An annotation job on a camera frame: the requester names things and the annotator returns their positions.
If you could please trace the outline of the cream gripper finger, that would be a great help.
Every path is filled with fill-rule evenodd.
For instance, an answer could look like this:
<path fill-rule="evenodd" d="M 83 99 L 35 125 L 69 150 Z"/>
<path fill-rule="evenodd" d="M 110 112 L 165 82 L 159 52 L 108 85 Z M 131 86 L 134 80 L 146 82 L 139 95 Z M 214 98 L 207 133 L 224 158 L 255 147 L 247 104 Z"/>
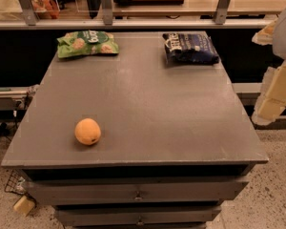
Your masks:
<path fill-rule="evenodd" d="M 265 26 L 262 30 L 256 32 L 252 38 L 252 41 L 261 46 L 272 45 L 275 25 L 276 21 L 273 21 L 269 25 Z"/>
<path fill-rule="evenodd" d="M 269 67 L 263 76 L 260 95 L 252 114 L 259 126 L 275 122 L 286 109 L 286 61 L 278 68 Z"/>

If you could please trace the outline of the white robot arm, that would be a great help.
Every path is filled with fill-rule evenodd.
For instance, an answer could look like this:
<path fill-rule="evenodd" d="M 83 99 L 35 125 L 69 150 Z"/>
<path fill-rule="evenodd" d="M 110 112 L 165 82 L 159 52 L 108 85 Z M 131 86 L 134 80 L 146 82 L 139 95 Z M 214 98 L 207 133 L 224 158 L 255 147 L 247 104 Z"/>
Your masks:
<path fill-rule="evenodd" d="M 271 45 L 273 54 L 283 60 L 276 69 L 267 69 L 255 103 L 252 121 L 266 126 L 275 122 L 286 109 L 286 8 L 275 21 L 257 32 L 252 41 L 262 46 Z"/>

